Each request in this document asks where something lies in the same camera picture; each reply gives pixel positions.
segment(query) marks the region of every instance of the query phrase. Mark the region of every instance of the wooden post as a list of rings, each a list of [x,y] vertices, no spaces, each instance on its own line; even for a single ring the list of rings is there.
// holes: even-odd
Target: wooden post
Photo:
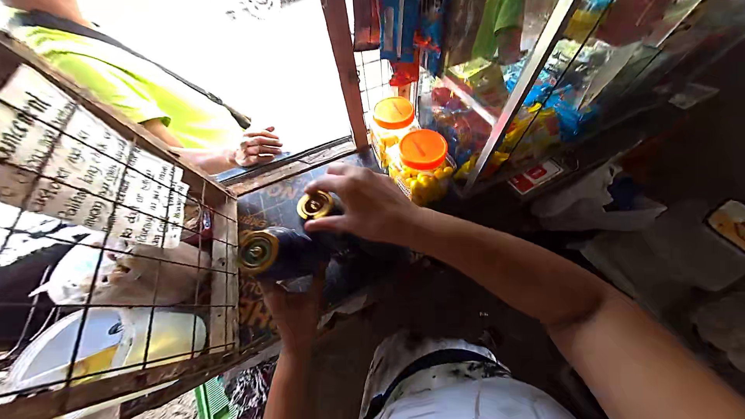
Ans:
[[[352,125],[352,137],[355,139],[357,149],[361,150],[367,147],[367,127],[365,127],[362,110],[360,82],[352,49],[352,34],[349,32],[346,4],[344,0],[322,0],[321,5],[326,18],[326,28],[329,31],[336,68],[339,71],[346,112],[349,114],[349,123]]]

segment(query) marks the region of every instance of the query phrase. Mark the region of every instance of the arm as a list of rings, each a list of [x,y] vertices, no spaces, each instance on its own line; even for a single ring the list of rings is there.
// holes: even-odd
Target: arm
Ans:
[[[264,419],[314,417],[308,381],[325,271],[325,266],[319,268],[307,293],[290,293],[275,283],[259,283],[282,337],[282,352],[272,378]]]
[[[170,117],[158,108],[141,82],[124,70],[79,54],[50,55],[47,59],[72,76],[78,84],[89,88],[102,102],[141,123],[153,135],[170,145],[172,151],[210,174],[236,166],[268,163],[274,158],[274,154],[282,153],[278,148],[282,146],[278,141],[279,137],[271,133],[273,128],[244,133],[243,139],[235,139],[234,148],[183,148],[181,141],[168,130]]]
[[[171,146],[171,151],[201,167],[210,174],[220,173],[237,166],[269,163],[282,151],[279,137],[272,134],[273,127],[259,132],[244,133],[244,141],[236,148],[184,148],[160,119],[149,119],[142,126],[154,136]]]
[[[540,320],[611,418],[745,418],[745,403],[631,300],[524,240],[414,206],[382,175],[335,166],[308,185],[336,192],[345,215],[307,230],[343,230],[408,246],[469,275]]]

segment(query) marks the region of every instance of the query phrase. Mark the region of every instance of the white container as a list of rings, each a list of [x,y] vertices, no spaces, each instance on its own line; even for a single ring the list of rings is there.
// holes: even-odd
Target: white container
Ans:
[[[80,327],[83,310],[76,311],[57,323],[52,324],[38,338],[26,347],[10,368],[2,392],[21,390],[36,385],[47,385],[66,378],[68,364],[72,358],[72,351]],[[145,343],[148,337],[150,308],[120,309],[95,307],[88,310],[80,347],[76,356],[76,364],[94,356],[101,351],[116,346],[110,364],[99,368],[106,371],[113,368],[126,367],[144,361]],[[194,350],[204,348],[206,327],[204,321],[191,313],[172,312],[167,309],[155,309],[153,314],[153,329],[150,334],[148,359],[164,359],[159,362],[148,363],[148,367],[177,362],[188,359],[191,352],[191,330],[196,317],[196,333]],[[122,368],[117,371],[103,372],[94,379],[112,377],[141,369],[141,365]],[[90,373],[74,371],[73,378]],[[116,406],[127,400],[143,394],[164,388],[173,382],[167,382],[151,388],[146,388],[133,394],[128,394],[114,400],[65,415],[65,418],[81,418],[102,409]],[[53,385],[51,388],[62,388],[64,384]],[[10,402],[14,396],[0,400],[0,403]]]

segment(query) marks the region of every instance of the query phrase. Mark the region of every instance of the paper sign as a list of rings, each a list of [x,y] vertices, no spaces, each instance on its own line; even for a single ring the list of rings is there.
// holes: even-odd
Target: paper sign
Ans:
[[[131,242],[178,246],[183,169],[122,138],[31,67],[16,70],[0,100],[0,201]]]

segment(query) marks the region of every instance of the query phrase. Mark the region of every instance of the blue packet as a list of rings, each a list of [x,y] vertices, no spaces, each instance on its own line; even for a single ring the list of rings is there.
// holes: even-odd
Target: blue packet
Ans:
[[[392,63],[413,63],[414,31],[418,26],[417,0],[381,0],[380,58]]]

